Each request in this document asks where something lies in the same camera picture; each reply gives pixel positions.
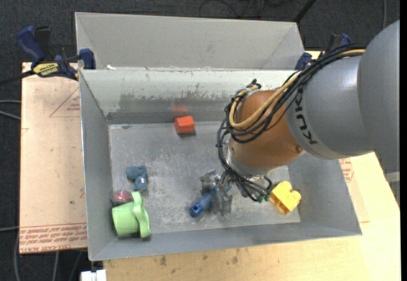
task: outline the green toy piece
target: green toy piece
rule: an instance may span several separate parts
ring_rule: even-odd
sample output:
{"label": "green toy piece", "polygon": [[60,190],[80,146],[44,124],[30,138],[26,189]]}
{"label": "green toy piece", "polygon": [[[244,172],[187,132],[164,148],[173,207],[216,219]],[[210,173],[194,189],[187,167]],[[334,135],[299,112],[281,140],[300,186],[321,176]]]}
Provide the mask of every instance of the green toy piece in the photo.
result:
{"label": "green toy piece", "polygon": [[132,193],[134,202],[112,208],[114,227],[118,236],[127,236],[139,231],[140,237],[150,236],[150,221],[140,192]]}
{"label": "green toy piece", "polygon": [[140,237],[145,238],[151,234],[148,213],[144,208],[144,203],[140,192],[135,191],[132,193],[132,196],[134,200],[133,212],[137,221],[139,222]]}

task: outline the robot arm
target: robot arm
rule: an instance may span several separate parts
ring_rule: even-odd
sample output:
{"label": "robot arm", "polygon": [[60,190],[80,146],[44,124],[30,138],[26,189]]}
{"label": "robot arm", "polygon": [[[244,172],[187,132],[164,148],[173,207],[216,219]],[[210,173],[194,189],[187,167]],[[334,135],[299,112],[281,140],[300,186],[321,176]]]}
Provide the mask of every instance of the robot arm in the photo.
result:
{"label": "robot arm", "polygon": [[250,188],[245,180],[304,151],[327,160],[374,151],[386,174],[399,172],[399,34],[397,21],[365,50],[324,54],[278,90],[254,81],[237,92],[218,133],[225,176]]}

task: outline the orange object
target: orange object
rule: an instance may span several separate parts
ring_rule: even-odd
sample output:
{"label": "orange object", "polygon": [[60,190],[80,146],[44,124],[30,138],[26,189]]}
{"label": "orange object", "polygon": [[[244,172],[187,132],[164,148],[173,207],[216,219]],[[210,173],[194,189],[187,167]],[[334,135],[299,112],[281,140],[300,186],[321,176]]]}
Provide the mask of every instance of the orange object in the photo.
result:
{"label": "orange object", "polygon": [[192,116],[177,117],[174,127],[178,134],[192,133],[195,130],[195,122]]}

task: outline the blue toy piece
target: blue toy piece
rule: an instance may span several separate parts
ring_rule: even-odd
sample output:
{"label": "blue toy piece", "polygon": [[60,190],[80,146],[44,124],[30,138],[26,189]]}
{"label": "blue toy piece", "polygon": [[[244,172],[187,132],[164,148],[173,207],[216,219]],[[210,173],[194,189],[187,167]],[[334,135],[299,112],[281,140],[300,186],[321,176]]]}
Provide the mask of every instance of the blue toy piece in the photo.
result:
{"label": "blue toy piece", "polygon": [[147,189],[147,168],[144,165],[131,166],[126,168],[127,178],[134,181],[135,191],[145,191]]}
{"label": "blue toy piece", "polygon": [[206,193],[196,204],[190,207],[191,217],[199,216],[203,211],[210,208],[212,205],[212,192],[209,191]]}
{"label": "blue toy piece", "polygon": [[135,180],[142,174],[147,174],[147,168],[144,165],[141,166],[131,166],[126,168],[127,178]]}

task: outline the wire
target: wire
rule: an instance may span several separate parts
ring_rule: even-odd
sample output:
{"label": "wire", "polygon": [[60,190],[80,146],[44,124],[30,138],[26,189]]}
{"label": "wire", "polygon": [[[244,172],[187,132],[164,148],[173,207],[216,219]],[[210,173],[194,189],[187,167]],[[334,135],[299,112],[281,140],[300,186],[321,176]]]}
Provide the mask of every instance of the wire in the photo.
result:
{"label": "wire", "polygon": [[382,30],[386,28],[386,18],[387,18],[387,2],[383,0],[383,22],[382,22]]}
{"label": "wire", "polygon": [[250,92],[260,89],[261,86],[257,84],[256,80],[253,80],[246,88],[238,90],[232,97],[231,102],[225,107],[224,111],[226,115],[217,131],[216,147],[218,148],[219,160],[224,167],[221,182],[234,182],[245,197],[249,197],[255,202],[260,202],[264,197],[269,196],[271,181],[266,178],[266,176],[263,177],[269,181],[269,185],[267,188],[264,188],[250,179],[241,176],[229,165],[223,149],[225,137],[230,135],[230,137],[238,143],[248,143],[258,138],[262,133],[277,125],[294,102],[296,97],[295,93],[302,92],[316,72],[341,58],[361,56],[365,47],[366,43],[354,43],[327,51],[302,71],[292,73],[282,86],[278,88],[254,114],[240,123],[236,123],[235,121],[235,113],[238,105],[244,101]]}
{"label": "wire", "polygon": [[21,104],[20,100],[0,100],[0,104]]}
{"label": "wire", "polygon": [[73,266],[73,268],[72,268],[72,272],[71,272],[71,275],[69,276],[68,281],[71,281],[72,278],[74,277],[74,274],[75,274],[75,272],[76,272],[76,267],[78,266],[78,263],[79,263],[79,260],[81,259],[82,254],[83,254],[83,251],[80,251],[78,257],[77,257],[76,260],[75,260],[75,263],[74,263],[74,266]]}
{"label": "wire", "polygon": [[57,278],[58,261],[59,261],[59,251],[57,251],[55,253],[55,262],[53,265],[52,281],[55,281]]}
{"label": "wire", "polygon": [[11,231],[11,230],[17,230],[19,229],[19,226],[14,226],[14,227],[5,227],[5,228],[0,228],[0,232],[2,231]]}
{"label": "wire", "polygon": [[[299,72],[298,72],[297,74],[294,74],[293,76],[291,76],[291,78],[289,79],[289,81],[287,81],[287,82],[286,82],[285,84],[283,84],[275,93],[273,93],[273,94],[266,100],[266,102],[258,108],[257,111],[255,111],[250,117],[248,117],[246,120],[244,120],[244,121],[242,121],[242,122],[240,122],[240,123],[236,123],[235,120],[234,120],[235,110],[236,110],[236,107],[237,107],[237,102],[236,102],[236,101],[233,101],[233,104],[232,104],[232,106],[231,106],[230,113],[229,113],[230,125],[231,125],[233,128],[247,128],[249,125],[251,125],[255,120],[257,120],[257,119],[259,118],[259,116],[261,115],[261,113],[263,113],[263,112],[265,111],[265,109],[266,109],[267,107],[269,107],[270,104],[271,104],[286,88],[288,88],[290,85],[292,85],[292,84],[296,81],[296,79],[297,79],[297,77],[298,77],[298,74],[299,74]],[[242,98],[245,94],[247,94],[247,93],[249,93],[250,91],[253,91],[253,90],[257,89],[257,88],[258,88],[258,86],[257,86],[257,85],[254,85],[253,87],[250,87],[250,88],[248,88],[248,89],[245,89],[245,90],[241,91],[241,92],[238,94],[238,97]]]}
{"label": "wire", "polygon": [[16,237],[15,245],[14,245],[14,255],[13,255],[14,274],[15,274],[15,279],[17,281],[21,281],[20,272],[18,271],[18,263],[17,263],[18,241],[19,240],[20,240],[20,232],[17,232],[17,237]]}
{"label": "wire", "polygon": [[21,120],[21,117],[15,116],[13,114],[6,113],[5,111],[0,111],[0,115],[14,118],[15,120]]}

